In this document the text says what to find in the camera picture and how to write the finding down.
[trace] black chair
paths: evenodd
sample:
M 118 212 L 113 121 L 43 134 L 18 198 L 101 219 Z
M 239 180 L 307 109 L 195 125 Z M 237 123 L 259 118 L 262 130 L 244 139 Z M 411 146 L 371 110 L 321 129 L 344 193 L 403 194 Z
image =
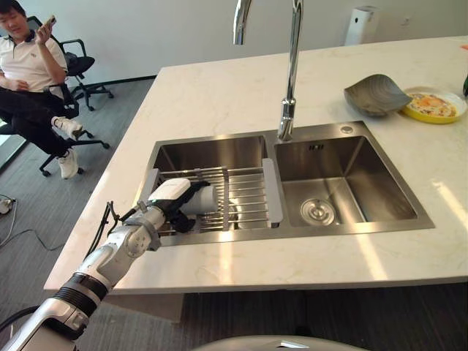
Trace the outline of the black chair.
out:
M 36 16 L 31 16 L 31 17 L 28 17 L 28 25 L 30 29 L 36 30 L 42 25 L 42 23 L 39 19 L 37 19 Z M 81 39 L 67 40 L 65 42 L 59 42 L 54 36 L 52 36 L 52 39 L 54 39 L 57 42 L 57 44 L 60 46 L 61 50 L 63 51 L 65 57 L 68 58 L 67 76 L 75 77 L 78 82 L 78 86 L 72 90 L 72 95 L 76 99 L 81 99 L 82 97 L 84 97 L 85 103 L 88 109 L 90 111 L 94 111 L 94 107 L 90 106 L 89 104 L 89 97 L 91 97 L 92 94 L 107 94 L 110 99 L 114 98 L 112 92 L 107 90 L 105 86 L 101 83 L 91 84 L 90 86 L 85 86 L 81 82 L 80 79 L 84 79 L 83 73 L 86 72 L 95 62 L 94 58 L 86 55 L 85 45 Z M 80 44 L 81 50 L 83 51 L 83 56 L 78 57 L 72 53 L 65 52 L 64 46 L 66 44 L 72 44 L 72 43 Z
M 61 88 L 61 92 L 64 95 L 64 110 L 60 111 L 62 116 L 67 117 L 68 119 L 72 119 L 79 114 L 80 106 L 76 99 L 73 97 L 73 95 L 70 93 L 70 90 L 68 89 L 67 85 L 64 84 L 56 84 L 54 86 L 59 86 Z M 49 86 L 45 89 L 45 92 L 48 92 L 50 94 L 50 88 L 54 86 Z M 5 124 L 0 127 L 0 135 L 15 135 L 17 132 L 15 129 L 11 126 L 11 124 Z M 84 135 L 88 138 L 93 138 L 94 136 L 88 132 L 87 130 L 83 130 L 80 134 Z M 79 145 L 91 145 L 91 144 L 101 144 L 103 148 L 109 148 L 110 145 L 108 143 L 103 142 L 102 140 L 73 140 L 71 138 L 67 138 L 65 140 L 68 144 L 68 147 L 72 146 L 79 146 Z M 50 155 L 44 163 L 39 167 L 39 170 L 42 172 L 42 175 L 44 177 L 50 176 L 50 172 L 48 170 L 45 170 L 45 167 L 54 159 L 55 157 Z M 82 174 L 84 172 L 83 168 L 78 168 L 78 174 Z

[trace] man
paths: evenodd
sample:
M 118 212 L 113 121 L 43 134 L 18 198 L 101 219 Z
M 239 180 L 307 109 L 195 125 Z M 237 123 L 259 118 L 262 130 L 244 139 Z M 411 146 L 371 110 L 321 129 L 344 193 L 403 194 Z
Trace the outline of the man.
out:
M 73 139 L 83 126 L 60 117 L 64 105 L 59 87 L 51 88 L 52 94 L 43 92 L 67 76 L 64 54 L 50 38 L 52 25 L 34 32 L 16 0 L 0 0 L 0 27 L 9 34 L 0 38 L 0 118 L 45 153 L 57 156 L 61 177 L 71 178 L 78 171 L 77 154 L 52 126 Z

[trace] gray carpet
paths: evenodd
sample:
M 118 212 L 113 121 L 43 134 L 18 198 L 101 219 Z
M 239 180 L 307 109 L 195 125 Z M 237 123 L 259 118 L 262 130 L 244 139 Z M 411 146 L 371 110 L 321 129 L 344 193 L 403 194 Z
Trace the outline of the gray carpet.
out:
M 85 174 L 62 181 L 53 162 L 52 175 L 42 177 L 37 168 L 45 155 L 33 145 L 0 173 L 0 193 L 18 199 L 14 233 L 34 228 L 48 246 L 66 241 L 151 84 L 112 85 L 115 99 L 92 97 L 93 113 L 82 107 L 79 120 L 111 144 L 109 150 L 77 147 Z M 11 213 L 0 217 L 0 238 L 11 219 Z M 32 233 L 0 249 L 0 320 L 47 297 L 42 286 L 59 251 L 46 251 Z M 467 325 L 465 284 L 188 294 L 178 325 L 104 304 L 78 346 L 82 351 L 190 350 L 231 336 L 294 334 L 303 326 L 301 333 L 369 350 L 465 351 Z M 7 338 L 8 332 L 0 334 L 0 345 Z

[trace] marble countertop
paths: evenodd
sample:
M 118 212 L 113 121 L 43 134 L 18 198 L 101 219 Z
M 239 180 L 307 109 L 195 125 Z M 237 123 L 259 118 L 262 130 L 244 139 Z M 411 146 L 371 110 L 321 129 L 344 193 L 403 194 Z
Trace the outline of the marble countertop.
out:
M 295 125 L 363 120 L 435 223 L 434 229 L 162 247 L 138 259 L 112 294 L 459 282 L 468 276 L 467 117 L 424 124 L 393 113 L 359 115 L 343 88 L 375 73 L 403 89 L 461 96 L 468 37 L 302 51 Z M 45 283 L 57 290 L 80 265 L 106 201 L 134 203 L 158 140 L 276 129 L 288 55 L 165 67 L 91 195 Z

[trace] white sneaker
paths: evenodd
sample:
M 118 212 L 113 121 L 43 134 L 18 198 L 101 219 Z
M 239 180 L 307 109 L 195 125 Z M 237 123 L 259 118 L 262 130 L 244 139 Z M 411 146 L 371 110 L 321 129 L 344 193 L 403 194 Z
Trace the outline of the white sneaker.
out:
M 65 117 L 54 117 L 51 122 L 53 126 L 65 132 L 73 140 L 77 140 L 83 130 L 83 125 Z
M 69 179 L 78 172 L 78 156 L 73 149 L 69 148 L 63 157 L 57 157 L 61 170 L 61 177 Z

